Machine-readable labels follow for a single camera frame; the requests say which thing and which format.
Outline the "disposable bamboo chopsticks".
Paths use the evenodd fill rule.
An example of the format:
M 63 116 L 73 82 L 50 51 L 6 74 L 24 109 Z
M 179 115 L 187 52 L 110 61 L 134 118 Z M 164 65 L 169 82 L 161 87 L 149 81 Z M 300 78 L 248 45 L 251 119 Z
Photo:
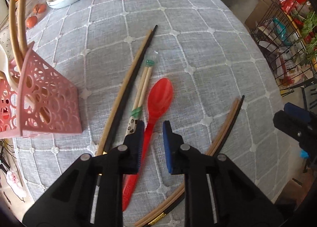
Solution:
M 154 64 L 155 62 L 153 60 L 146 59 L 146 64 L 142 72 L 142 76 L 137 89 L 137 95 L 135 97 L 133 108 L 131 111 L 131 116 L 128 121 L 128 126 L 125 134 L 126 136 L 133 134 L 136 130 L 137 122 L 139 121 L 142 114 L 142 107 Z

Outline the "grey checked tablecloth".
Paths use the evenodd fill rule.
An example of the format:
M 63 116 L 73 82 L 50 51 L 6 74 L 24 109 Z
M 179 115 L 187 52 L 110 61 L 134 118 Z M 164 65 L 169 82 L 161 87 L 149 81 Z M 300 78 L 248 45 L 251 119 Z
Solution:
M 273 126 L 283 108 L 271 70 L 221 0 L 79 0 L 49 10 L 27 31 L 34 50 L 79 92 L 83 133 L 16 138 L 26 188 L 37 200 L 83 153 L 94 154 L 144 36 L 156 27 L 150 83 L 171 80 L 163 116 L 186 143 L 207 151 L 235 98 L 244 96 L 222 152 L 274 201 L 287 183 L 289 142 Z

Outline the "pink perforated utensil holder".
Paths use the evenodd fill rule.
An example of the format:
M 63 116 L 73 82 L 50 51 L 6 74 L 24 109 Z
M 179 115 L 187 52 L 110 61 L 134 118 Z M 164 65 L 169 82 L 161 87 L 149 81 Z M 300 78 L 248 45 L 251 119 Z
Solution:
M 1 80 L 1 138 L 82 133 L 77 87 L 29 44 L 17 90 Z

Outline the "glass jar with tomatoes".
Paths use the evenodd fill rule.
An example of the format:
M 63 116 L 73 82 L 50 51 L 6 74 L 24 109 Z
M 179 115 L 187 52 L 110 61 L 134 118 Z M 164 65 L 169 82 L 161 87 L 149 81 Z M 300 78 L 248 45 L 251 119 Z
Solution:
M 47 14 L 47 4 L 38 3 L 34 6 L 30 16 L 26 19 L 25 25 L 27 29 L 32 29 Z

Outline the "white plastic spoon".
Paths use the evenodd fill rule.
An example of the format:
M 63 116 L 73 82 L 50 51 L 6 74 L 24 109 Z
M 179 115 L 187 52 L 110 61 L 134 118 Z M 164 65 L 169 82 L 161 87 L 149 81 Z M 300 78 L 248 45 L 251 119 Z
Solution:
M 0 45 L 0 48 L 1 48 L 1 55 L 0 55 L 1 67 L 0 67 L 0 70 L 1 70 L 1 72 L 4 73 L 10 87 L 14 91 L 17 92 L 18 91 L 18 84 L 14 81 L 13 77 L 11 76 L 11 73 L 9 70 L 9 60 L 8 60 L 7 54 L 4 50 L 4 48 L 2 47 L 2 45 Z

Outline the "floral cloth on table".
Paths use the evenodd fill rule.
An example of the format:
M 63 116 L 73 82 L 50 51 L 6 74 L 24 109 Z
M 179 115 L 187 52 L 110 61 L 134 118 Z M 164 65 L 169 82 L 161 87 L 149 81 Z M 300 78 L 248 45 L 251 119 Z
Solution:
M 10 40 L 10 28 L 8 20 L 8 5 L 5 0 L 1 0 L 1 46 L 3 47 L 9 61 L 9 70 L 12 76 L 19 75 L 18 67 L 14 58 Z

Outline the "green leafy vegetable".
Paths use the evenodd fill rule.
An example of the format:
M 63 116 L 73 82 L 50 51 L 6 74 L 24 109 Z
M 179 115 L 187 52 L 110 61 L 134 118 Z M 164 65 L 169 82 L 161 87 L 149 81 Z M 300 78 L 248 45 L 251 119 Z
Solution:
M 299 56 L 300 64 L 312 63 L 316 67 L 316 12 L 312 10 L 304 17 L 297 9 L 293 9 L 291 19 L 299 35 L 297 43 L 304 44 L 304 51 Z

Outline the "dark brown-black chopstick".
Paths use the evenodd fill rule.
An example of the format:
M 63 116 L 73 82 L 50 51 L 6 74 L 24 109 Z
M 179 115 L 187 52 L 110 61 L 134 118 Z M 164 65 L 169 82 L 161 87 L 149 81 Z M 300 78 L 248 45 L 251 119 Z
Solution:
M 118 111 L 117 111 L 117 114 L 115 116 L 115 120 L 113 121 L 113 124 L 112 124 L 112 127 L 110 129 L 110 133 L 109 133 L 109 136 L 106 140 L 106 145 L 104 147 L 104 151 L 103 151 L 103 154 L 105 153 L 108 153 L 109 150 L 111 149 L 112 145 L 113 145 L 113 142 L 115 140 L 115 137 L 116 137 L 116 133 L 118 131 L 118 128 L 119 128 L 119 125 L 120 125 L 120 122 L 121 122 L 121 119 L 122 119 L 122 116 L 124 114 L 124 111 L 125 111 L 125 108 L 126 108 L 126 104 L 130 98 L 130 94 L 131 94 L 131 91 L 133 90 L 133 86 L 134 86 L 134 82 L 136 80 L 136 77 L 138 75 L 138 72 L 140 70 L 140 67 L 141 67 L 141 64 L 143 62 L 143 59 L 145 58 L 145 54 L 146 54 L 146 51 L 147 51 L 147 48 L 149 47 L 150 43 L 152 42 L 152 39 L 154 37 L 154 34 L 157 30 L 158 26 L 155 25 L 154 28 L 152 29 L 152 33 L 149 37 L 149 40 L 147 41 L 142 53 L 141 53 L 141 58 L 140 58 L 140 61 L 137 63 L 137 66 L 135 68 L 135 70 L 133 71 L 132 73 L 132 76 L 128 82 L 128 86 L 127 86 L 127 89 L 122 97 L 122 100 L 119 104 L 119 107 L 118 107 Z

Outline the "red plastic spoon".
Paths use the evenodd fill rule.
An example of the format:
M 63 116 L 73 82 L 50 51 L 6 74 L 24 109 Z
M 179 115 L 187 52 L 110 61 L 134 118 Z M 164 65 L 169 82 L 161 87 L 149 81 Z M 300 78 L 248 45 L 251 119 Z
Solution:
M 136 175 L 128 175 L 125 178 L 125 183 L 122 191 L 122 211 L 125 211 L 127 209 L 132 194 L 135 190 L 135 186 L 137 184 L 140 171 L 142 169 L 142 164 L 145 160 L 145 155 L 150 144 L 155 124 L 158 121 L 158 119 L 161 116 L 163 116 L 163 114 L 165 114 L 165 112 L 170 107 L 170 104 L 173 99 L 173 93 L 173 85 L 168 78 L 159 79 L 150 90 L 147 102 L 149 119 L 144 133 L 139 172 Z

